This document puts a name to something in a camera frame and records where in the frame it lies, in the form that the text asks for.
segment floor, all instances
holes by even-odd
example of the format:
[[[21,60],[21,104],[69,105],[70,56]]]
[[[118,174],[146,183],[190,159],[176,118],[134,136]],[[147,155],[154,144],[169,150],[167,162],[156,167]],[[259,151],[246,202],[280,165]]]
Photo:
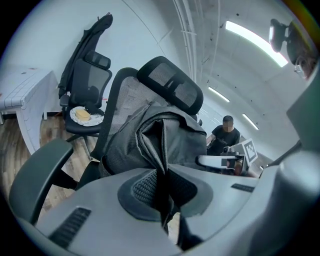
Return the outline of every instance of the floor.
[[[40,145],[43,146],[55,138],[68,139],[72,134],[66,132],[62,117],[48,117],[41,123]],[[97,138],[88,137],[90,150],[94,149]],[[82,138],[72,142],[73,154],[67,161],[66,173],[78,181],[89,163],[85,142]],[[10,187],[21,166],[30,157],[30,153],[22,138],[18,121],[8,119],[0,125],[0,189],[4,196],[8,198]],[[59,204],[62,200],[73,193],[73,190],[52,186],[44,201],[40,218],[50,208]],[[176,243],[179,233],[180,215],[177,213],[168,224],[169,238]]]

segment mesh headrest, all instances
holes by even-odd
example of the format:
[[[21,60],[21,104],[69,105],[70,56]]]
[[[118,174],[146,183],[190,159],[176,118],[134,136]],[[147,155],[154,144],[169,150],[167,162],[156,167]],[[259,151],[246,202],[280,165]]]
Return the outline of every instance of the mesh headrest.
[[[140,83],[189,115],[199,112],[201,89],[180,68],[163,56],[146,63],[137,73]]]
[[[94,50],[89,51],[84,56],[84,60],[104,70],[108,70],[111,65],[111,60],[108,57],[103,56],[102,54],[97,53]]]

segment person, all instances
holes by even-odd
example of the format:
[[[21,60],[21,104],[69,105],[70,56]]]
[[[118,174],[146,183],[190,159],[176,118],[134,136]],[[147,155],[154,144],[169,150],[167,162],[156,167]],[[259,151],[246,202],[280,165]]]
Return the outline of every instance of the person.
[[[233,117],[226,115],[223,118],[222,125],[218,125],[206,139],[206,144],[210,144],[206,154],[208,156],[220,156],[224,147],[236,145],[239,140],[240,132],[234,127]]]

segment desk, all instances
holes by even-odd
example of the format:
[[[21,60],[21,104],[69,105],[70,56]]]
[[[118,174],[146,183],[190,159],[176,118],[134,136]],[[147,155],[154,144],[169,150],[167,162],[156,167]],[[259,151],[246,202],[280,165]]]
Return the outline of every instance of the desk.
[[[47,119],[48,96],[58,85],[53,71],[11,66],[0,71],[1,111],[14,111],[24,142],[32,155],[40,148],[42,116]]]

